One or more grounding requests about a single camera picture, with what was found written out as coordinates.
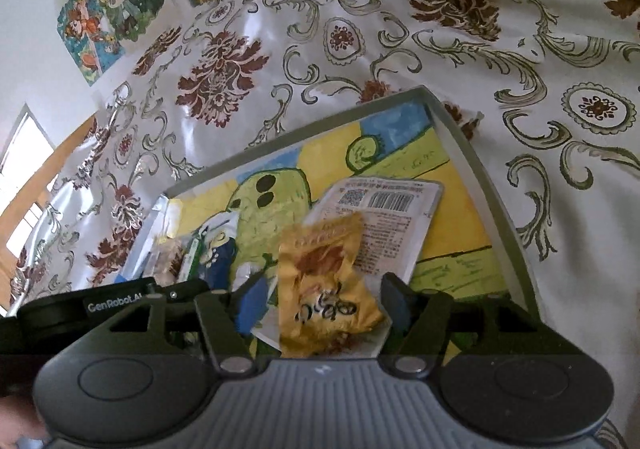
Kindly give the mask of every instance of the black oval eye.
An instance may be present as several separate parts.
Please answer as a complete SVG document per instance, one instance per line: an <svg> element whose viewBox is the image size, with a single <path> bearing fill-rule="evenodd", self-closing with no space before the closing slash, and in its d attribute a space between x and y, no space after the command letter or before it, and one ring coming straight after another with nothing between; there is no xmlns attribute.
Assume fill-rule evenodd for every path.
<svg viewBox="0 0 640 449"><path fill-rule="evenodd" d="M269 191L268 193L263 193L258 196L258 200L256 204L258 205L258 209L262 209L263 207L267 207L273 201L273 193Z"/></svg>
<svg viewBox="0 0 640 449"><path fill-rule="evenodd" d="M266 174L261 176L258 179L258 182L255 183L255 189L258 193L264 193L265 191L270 190L273 187L273 184L276 183L276 177L272 174Z"/></svg>

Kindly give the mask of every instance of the yellow snack wrapper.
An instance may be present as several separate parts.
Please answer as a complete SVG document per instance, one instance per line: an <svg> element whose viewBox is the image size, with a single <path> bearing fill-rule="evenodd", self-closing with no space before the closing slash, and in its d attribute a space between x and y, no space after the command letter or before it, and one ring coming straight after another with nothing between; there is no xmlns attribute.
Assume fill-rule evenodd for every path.
<svg viewBox="0 0 640 449"><path fill-rule="evenodd" d="M353 334L383 320L353 268L364 224L361 214L293 225L278 256L278 313L283 357L336 352Z"/></svg>

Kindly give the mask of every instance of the patterned bedspread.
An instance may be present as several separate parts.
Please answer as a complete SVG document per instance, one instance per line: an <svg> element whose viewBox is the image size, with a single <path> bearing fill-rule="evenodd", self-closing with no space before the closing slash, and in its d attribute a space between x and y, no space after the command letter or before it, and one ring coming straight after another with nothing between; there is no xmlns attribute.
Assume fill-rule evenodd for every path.
<svg viewBox="0 0 640 449"><path fill-rule="evenodd" d="M640 0L213 0L140 58L23 250L28 300L114 282L158 195L223 158L424 84L518 228L546 322L612 374L640 441ZM600 438L624 447L607 422Z"/></svg>

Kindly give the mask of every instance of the window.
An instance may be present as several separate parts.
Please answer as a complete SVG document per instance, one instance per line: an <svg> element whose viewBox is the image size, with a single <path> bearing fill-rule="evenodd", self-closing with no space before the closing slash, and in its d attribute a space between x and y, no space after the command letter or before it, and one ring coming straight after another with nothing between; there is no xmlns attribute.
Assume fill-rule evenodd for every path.
<svg viewBox="0 0 640 449"><path fill-rule="evenodd" d="M25 107L0 164L0 214L51 153L53 148ZM33 204L9 237L6 248L15 257L20 256L22 246L40 216L42 209Z"/></svg>

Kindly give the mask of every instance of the barcode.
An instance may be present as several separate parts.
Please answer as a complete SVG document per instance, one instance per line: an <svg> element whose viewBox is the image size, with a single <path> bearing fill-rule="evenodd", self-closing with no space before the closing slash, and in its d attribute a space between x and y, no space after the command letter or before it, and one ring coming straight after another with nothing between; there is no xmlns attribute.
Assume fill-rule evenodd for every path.
<svg viewBox="0 0 640 449"><path fill-rule="evenodd" d="M352 207L358 207L364 195L367 194L366 189L348 189L340 198L338 204L350 205Z"/></svg>
<svg viewBox="0 0 640 449"><path fill-rule="evenodd" d="M390 211L405 212L409 209L414 195L409 193L393 193L391 191L378 191L369 200L369 207L375 209L389 209Z"/></svg>

